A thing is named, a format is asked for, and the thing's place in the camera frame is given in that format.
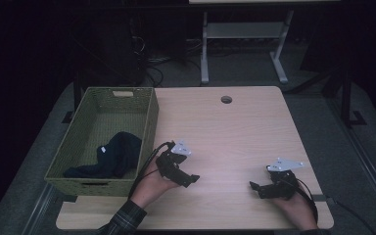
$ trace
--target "background table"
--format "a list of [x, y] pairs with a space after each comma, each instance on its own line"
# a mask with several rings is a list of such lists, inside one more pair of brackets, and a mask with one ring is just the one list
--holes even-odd
[[[277, 158], [303, 162], [293, 172], [312, 194], [322, 194], [288, 107], [277, 87], [156, 89], [160, 105], [155, 146], [183, 139], [192, 156], [180, 165], [201, 178], [171, 190], [146, 208], [139, 229], [284, 229], [293, 227], [249, 181], [271, 184], [266, 165]], [[232, 103], [224, 104], [221, 97]], [[64, 202], [57, 226], [95, 229], [112, 218], [125, 198], [78, 197]], [[317, 202], [322, 228], [333, 226]]]

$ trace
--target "basket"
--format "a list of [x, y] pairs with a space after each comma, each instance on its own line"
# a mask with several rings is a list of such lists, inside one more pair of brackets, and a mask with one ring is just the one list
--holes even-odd
[[[67, 195], [128, 195], [137, 172], [153, 151], [159, 105], [154, 88], [89, 87], [50, 164], [45, 180]], [[65, 178], [70, 167], [97, 163], [96, 149], [120, 131], [142, 140], [138, 167], [122, 178]]]

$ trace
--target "person's left hand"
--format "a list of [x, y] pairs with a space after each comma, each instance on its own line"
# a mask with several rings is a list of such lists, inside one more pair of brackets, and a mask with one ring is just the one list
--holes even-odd
[[130, 200], [142, 209], [155, 202], [168, 189], [179, 185], [164, 179], [158, 172], [156, 164], [158, 156], [154, 157], [145, 171], [145, 177], [139, 182]]

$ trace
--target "floor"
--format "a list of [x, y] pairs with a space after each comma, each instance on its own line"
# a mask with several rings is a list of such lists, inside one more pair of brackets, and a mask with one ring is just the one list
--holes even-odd
[[[306, 44], [288, 42], [281, 62], [290, 81], [280, 84], [268, 55], [275, 45], [275, 40], [242, 41], [224, 49], [225, 53], [211, 53], [208, 86], [270, 85], [286, 91], [316, 75], [300, 70]], [[185, 63], [170, 61], [155, 66], [164, 76], [161, 87], [201, 85], [200, 56], [195, 54], [187, 59]], [[160, 81], [161, 74], [157, 70], [148, 70], [148, 73], [156, 82]], [[324, 194], [355, 211], [376, 232], [376, 184], [369, 168], [362, 163], [362, 158], [367, 156], [376, 169], [376, 111], [365, 92], [353, 84], [352, 111], [360, 111], [367, 124], [346, 128], [339, 118], [340, 95], [324, 98], [320, 92], [324, 83], [318, 82], [299, 94], [285, 95], [285, 100]], [[152, 80], [147, 77], [141, 86], [152, 86]], [[94, 231], [57, 228], [55, 222], [62, 202], [73, 198], [43, 180], [69, 126], [63, 119], [72, 110], [70, 84], [48, 116], [1, 202], [0, 235], [94, 234]], [[332, 234], [371, 234], [359, 219], [338, 204], [332, 203], [330, 210], [335, 220]], [[257, 233], [243, 231], [243, 234]], [[298, 234], [298, 231], [275, 231], [275, 234]]]

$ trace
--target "navy blue garment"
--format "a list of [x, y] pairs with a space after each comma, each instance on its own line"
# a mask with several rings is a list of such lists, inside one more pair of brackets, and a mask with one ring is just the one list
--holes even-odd
[[116, 134], [105, 146], [99, 146], [97, 163], [70, 167], [64, 172], [67, 178], [123, 177], [131, 168], [136, 168], [142, 140], [128, 132]]

